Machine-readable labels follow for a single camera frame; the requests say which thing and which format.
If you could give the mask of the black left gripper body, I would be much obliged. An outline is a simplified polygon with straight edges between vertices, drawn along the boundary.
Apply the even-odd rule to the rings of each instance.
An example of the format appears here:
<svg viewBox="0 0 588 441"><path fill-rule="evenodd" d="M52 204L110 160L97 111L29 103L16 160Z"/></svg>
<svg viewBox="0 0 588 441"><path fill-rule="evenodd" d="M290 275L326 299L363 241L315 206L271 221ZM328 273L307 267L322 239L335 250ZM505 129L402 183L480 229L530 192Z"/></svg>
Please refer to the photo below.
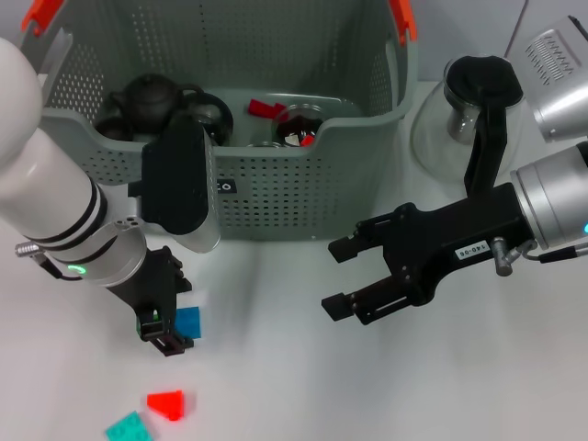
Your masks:
<svg viewBox="0 0 588 441"><path fill-rule="evenodd" d="M168 246L147 250L139 269L128 280L107 288L137 315L157 311L159 319L166 322L175 320L176 296L191 289L182 262Z"/></svg>

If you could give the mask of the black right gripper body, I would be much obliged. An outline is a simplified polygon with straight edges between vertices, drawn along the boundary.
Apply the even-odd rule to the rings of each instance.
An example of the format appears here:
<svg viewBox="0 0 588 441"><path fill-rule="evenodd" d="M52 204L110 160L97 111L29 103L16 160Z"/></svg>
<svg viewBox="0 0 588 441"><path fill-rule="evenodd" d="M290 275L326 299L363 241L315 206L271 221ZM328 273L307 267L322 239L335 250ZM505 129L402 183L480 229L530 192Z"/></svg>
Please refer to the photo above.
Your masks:
<svg viewBox="0 0 588 441"><path fill-rule="evenodd" d="M508 249L533 238L511 184L432 211L413 203L398 207L383 233L390 299L425 305L444 277L491 259L495 238L504 239Z"/></svg>

